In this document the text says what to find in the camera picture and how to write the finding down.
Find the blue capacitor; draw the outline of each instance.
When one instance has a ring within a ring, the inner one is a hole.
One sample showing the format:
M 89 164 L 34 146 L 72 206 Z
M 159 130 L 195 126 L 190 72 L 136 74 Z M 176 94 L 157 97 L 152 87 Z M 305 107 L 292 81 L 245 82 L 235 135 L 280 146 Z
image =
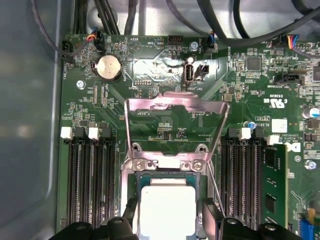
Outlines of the blue capacitor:
M 251 130 L 254 130 L 254 129 L 256 129 L 257 124 L 256 124 L 255 122 L 253 122 L 253 121 L 246 121 L 246 122 L 243 124 L 243 126 L 244 126 L 245 128 L 250 128 Z

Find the motherboard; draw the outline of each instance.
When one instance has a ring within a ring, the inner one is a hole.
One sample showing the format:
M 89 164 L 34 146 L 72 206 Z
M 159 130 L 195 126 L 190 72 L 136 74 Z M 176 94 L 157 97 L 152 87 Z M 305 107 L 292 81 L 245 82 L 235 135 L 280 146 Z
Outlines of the motherboard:
M 85 35 L 68 35 L 76 48 Z M 251 228 L 270 222 L 300 234 L 320 210 L 320 66 L 273 41 L 230 48 L 183 36 L 105 36 L 63 65 L 57 230 L 73 222 L 98 227 L 122 207 L 128 158 L 126 99 L 193 93 L 225 102 L 229 112 L 212 156 L 227 216 Z M 319 42 L 296 48 L 320 55 Z M 129 113 L 136 150 L 164 155 L 210 148 L 218 115 L 186 111 Z M 196 177 L 205 187 L 206 176 Z M 137 183 L 128 195 L 134 195 Z

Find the white slot latch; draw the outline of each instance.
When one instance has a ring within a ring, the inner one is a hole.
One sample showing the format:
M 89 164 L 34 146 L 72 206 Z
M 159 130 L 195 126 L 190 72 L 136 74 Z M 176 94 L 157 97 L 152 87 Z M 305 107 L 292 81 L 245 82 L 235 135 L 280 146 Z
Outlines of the white slot latch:
M 247 140 L 251 138 L 251 129 L 250 127 L 242 127 L 238 135 L 239 140 Z
M 88 137 L 91 140 L 99 140 L 99 128 L 89 127 Z
M 270 135 L 268 137 L 265 137 L 264 140 L 266 141 L 267 145 L 274 145 L 274 144 L 279 143 L 280 136 L 279 135 Z
M 72 139 L 72 128 L 70 126 L 62 126 L 60 137 L 62 139 Z

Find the black cable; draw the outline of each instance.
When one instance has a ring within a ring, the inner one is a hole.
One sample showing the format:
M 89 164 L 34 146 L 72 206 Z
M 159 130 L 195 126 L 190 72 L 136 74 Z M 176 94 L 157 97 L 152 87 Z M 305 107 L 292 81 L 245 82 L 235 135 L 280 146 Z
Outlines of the black cable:
M 194 26 L 191 22 L 189 22 L 185 17 L 179 12 L 176 5 L 172 0 L 166 0 L 166 5 L 170 9 L 171 13 L 175 16 L 176 19 L 179 20 L 180 23 L 186 25 L 188 28 L 190 28 L 192 31 L 200 34 L 201 36 L 204 36 L 205 38 L 208 37 L 208 33 L 205 31 L 202 31 L 201 29 Z
M 240 17 L 240 0 L 233 0 L 233 20 L 235 27 L 243 39 L 249 39 L 249 35 L 242 24 Z
M 215 12 L 213 11 L 212 5 L 210 3 L 210 0 L 197 0 L 198 5 L 200 7 L 200 10 L 208 22 L 209 26 L 212 28 L 214 33 L 217 35 L 217 37 L 226 45 L 230 47 L 246 47 L 246 46 L 252 46 L 255 44 L 259 44 L 264 41 L 271 40 L 273 38 L 278 37 L 279 35 L 288 34 L 291 31 L 299 28 L 318 14 L 320 14 L 320 6 L 315 8 L 312 12 L 308 13 L 307 15 L 301 17 L 297 21 L 284 26 L 276 31 L 270 32 L 265 35 L 257 36 L 254 38 L 249 39 L 234 39 L 234 38 L 227 38 L 224 31 L 222 30 L 219 21 L 217 19 L 217 16 L 215 15 Z
M 39 16 L 39 12 L 38 12 L 38 8 L 37 8 L 37 3 L 36 0 L 31 0 L 31 9 L 32 9 L 32 15 L 33 18 L 36 22 L 36 24 L 38 25 L 41 34 L 44 36 L 46 42 L 50 45 L 50 47 L 52 47 L 55 51 L 57 51 L 59 54 L 61 54 L 62 56 L 65 57 L 74 57 L 75 55 L 79 54 L 88 44 L 88 41 L 84 41 L 83 43 L 81 43 L 81 45 L 74 50 L 73 52 L 66 52 L 63 51 L 62 49 L 60 49 L 59 47 L 57 47 L 54 42 L 50 39 L 45 26 L 43 25 L 40 16 Z
M 307 15 L 309 13 L 311 13 L 314 9 L 313 8 L 309 8 L 305 5 L 303 0 L 291 0 L 293 6 L 295 7 L 295 9 L 297 11 L 299 11 L 299 13 L 301 13 L 302 15 Z M 312 18 L 312 20 L 316 21 L 318 24 L 320 24 L 320 16 L 315 16 Z
M 124 26 L 124 35 L 131 35 L 134 28 L 135 17 L 137 12 L 137 0 L 129 0 L 128 17 Z
M 88 0 L 80 0 L 79 33 L 87 34 Z
M 102 7 L 108 17 L 109 23 L 110 23 L 110 27 L 112 29 L 112 32 L 115 35 L 120 35 L 120 31 L 119 28 L 117 26 L 117 22 L 114 16 L 114 13 L 112 12 L 111 6 L 108 2 L 108 0 L 102 0 Z
M 80 0 L 74 0 L 74 16 L 73 16 L 73 34 L 79 33 L 79 6 L 80 6 Z
M 96 9 L 98 10 L 104 31 L 106 34 L 112 34 L 111 28 L 109 26 L 109 21 L 108 18 L 106 16 L 105 10 L 102 6 L 101 0 L 94 0 Z

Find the mounting screw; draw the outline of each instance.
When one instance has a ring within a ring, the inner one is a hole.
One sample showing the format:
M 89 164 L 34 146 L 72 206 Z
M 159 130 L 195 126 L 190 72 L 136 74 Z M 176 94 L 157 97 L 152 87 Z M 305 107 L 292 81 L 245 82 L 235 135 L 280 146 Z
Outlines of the mounting screw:
M 230 218 L 230 219 L 228 219 L 228 224 L 232 224 L 232 225 L 234 225 L 234 224 L 236 224 L 237 223 L 237 221 L 236 220 L 234 220 L 234 219 L 232 219 L 232 218 Z
M 143 161 L 143 160 L 137 160 L 135 161 L 134 163 L 134 168 L 137 170 L 137 171 L 143 171 L 146 169 L 146 163 Z
M 304 167 L 308 170 L 313 170 L 317 168 L 317 164 L 312 160 L 305 161 Z
M 275 226 L 272 226 L 270 224 L 267 224 L 264 226 L 266 229 L 268 229 L 269 231 L 275 231 L 276 230 L 276 227 Z
M 122 221 L 121 219 L 116 219 L 116 220 L 114 220 L 114 223 L 115 223 L 115 224 L 122 224 L 122 222 L 123 222 L 123 221 Z
M 84 81 L 82 81 L 82 80 L 79 80 L 79 81 L 76 82 L 76 87 L 79 90 L 83 90 L 86 87 L 86 83 Z
M 193 41 L 190 43 L 189 48 L 190 48 L 190 51 L 196 52 L 199 49 L 199 43 L 197 43 L 196 41 Z
M 200 172 L 203 169 L 203 164 L 200 161 L 194 161 L 192 167 L 195 171 Z
M 82 225 L 82 226 L 78 226 L 76 229 L 77 229 L 77 230 L 83 230 L 83 229 L 86 229 L 86 228 L 87 228 L 86 226 L 83 226 L 83 225 Z

